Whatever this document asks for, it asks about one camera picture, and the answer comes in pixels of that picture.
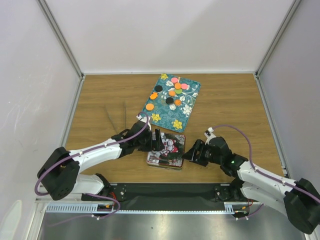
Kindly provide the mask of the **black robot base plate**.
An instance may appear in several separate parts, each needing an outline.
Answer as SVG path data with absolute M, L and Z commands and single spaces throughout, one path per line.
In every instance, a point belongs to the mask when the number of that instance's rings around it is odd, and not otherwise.
M 111 189 L 120 203 L 154 203 L 156 206 L 169 202 L 182 205 L 196 202 L 246 203 L 241 191 L 230 183 L 112 183 Z

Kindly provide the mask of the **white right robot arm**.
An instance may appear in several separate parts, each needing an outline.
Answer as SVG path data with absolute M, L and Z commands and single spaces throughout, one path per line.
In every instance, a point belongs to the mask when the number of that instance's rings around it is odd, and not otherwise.
M 198 139 L 183 158 L 204 167 L 208 163 L 219 165 L 237 183 L 230 188 L 236 201 L 258 201 L 286 216 L 296 229 L 308 235 L 320 224 L 320 194 L 309 180 L 285 178 L 262 169 L 233 153 L 223 137 Z

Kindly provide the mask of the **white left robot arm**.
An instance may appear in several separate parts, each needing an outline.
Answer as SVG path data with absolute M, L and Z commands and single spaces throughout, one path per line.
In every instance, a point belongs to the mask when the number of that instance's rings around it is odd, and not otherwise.
M 107 179 L 100 173 L 85 175 L 83 171 L 130 155 L 135 150 L 151 152 L 163 149 L 161 131 L 152 130 L 151 125 L 143 120 L 91 147 L 70 151 L 58 147 L 37 173 L 35 194 L 49 195 L 54 201 L 70 194 L 82 194 L 83 201 L 105 200 L 111 191 Z

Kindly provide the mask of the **gold tin lid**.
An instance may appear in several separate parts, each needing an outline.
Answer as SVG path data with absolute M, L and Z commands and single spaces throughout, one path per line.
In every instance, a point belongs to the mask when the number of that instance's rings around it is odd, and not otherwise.
M 186 137 L 183 134 L 161 132 L 164 148 L 161 151 L 151 151 L 147 155 L 146 163 L 183 166 Z

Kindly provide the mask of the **tan round biscuit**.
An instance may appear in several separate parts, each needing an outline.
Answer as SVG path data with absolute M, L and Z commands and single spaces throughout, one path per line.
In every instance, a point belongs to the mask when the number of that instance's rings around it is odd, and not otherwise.
M 146 104 L 145 108 L 147 111 L 152 111 L 152 110 L 154 110 L 155 106 L 152 103 L 148 103 L 148 104 Z

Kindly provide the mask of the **orange fish shaped cookie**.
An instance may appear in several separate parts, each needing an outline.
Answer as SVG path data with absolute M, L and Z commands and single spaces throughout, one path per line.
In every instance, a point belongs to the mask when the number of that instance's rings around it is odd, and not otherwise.
M 157 92 L 153 92 L 151 95 L 150 95 L 150 99 L 151 100 L 155 100 L 156 98 L 158 97 L 158 93 Z

